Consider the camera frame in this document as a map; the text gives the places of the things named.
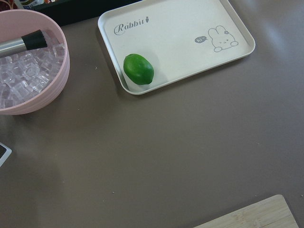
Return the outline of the green lime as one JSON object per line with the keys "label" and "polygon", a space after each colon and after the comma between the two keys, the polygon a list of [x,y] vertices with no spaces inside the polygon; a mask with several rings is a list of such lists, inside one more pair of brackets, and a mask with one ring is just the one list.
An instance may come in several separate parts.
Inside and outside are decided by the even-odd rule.
{"label": "green lime", "polygon": [[139,54],[129,54],[124,58],[123,70],[129,79],[137,85],[148,85],[153,81],[154,68]]}

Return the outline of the wooden cutting board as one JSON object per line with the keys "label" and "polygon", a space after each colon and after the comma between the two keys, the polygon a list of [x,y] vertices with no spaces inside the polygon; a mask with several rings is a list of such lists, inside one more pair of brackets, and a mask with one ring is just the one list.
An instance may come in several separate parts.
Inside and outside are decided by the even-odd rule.
{"label": "wooden cutting board", "polygon": [[274,195],[257,203],[198,225],[199,228],[297,228],[283,195]]}

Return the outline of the steel muddler black tip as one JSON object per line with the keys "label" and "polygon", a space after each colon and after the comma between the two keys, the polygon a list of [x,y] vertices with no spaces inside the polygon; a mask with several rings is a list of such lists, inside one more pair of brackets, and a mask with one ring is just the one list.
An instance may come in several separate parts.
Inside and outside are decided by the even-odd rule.
{"label": "steel muddler black tip", "polygon": [[0,57],[8,57],[24,51],[46,48],[47,42],[43,32],[39,29],[20,38],[0,43]]}

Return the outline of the pink bowl with ice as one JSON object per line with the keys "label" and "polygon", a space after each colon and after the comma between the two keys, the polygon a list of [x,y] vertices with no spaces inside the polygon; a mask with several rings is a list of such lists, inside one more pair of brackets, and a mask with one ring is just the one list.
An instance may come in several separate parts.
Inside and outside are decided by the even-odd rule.
{"label": "pink bowl with ice", "polygon": [[60,43],[65,45],[62,66],[54,80],[37,96],[19,105],[1,109],[1,115],[20,115],[37,111],[56,99],[64,89],[70,70],[67,40],[61,27],[50,17],[33,10],[13,9],[0,13],[0,41],[19,38],[36,30],[49,30]]}

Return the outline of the cream rabbit tray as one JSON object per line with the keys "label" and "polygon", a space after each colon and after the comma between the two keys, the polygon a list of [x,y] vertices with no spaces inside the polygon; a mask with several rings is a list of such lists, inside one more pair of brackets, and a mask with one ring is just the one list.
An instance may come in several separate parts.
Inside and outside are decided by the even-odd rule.
{"label": "cream rabbit tray", "polygon": [[[103,13],[98,28],[122,88],[132,95],[243,58],[256,45],[227,0],[142,0]],[[125,74],[129,54],[151,63],[150,84],[137,85]]]}

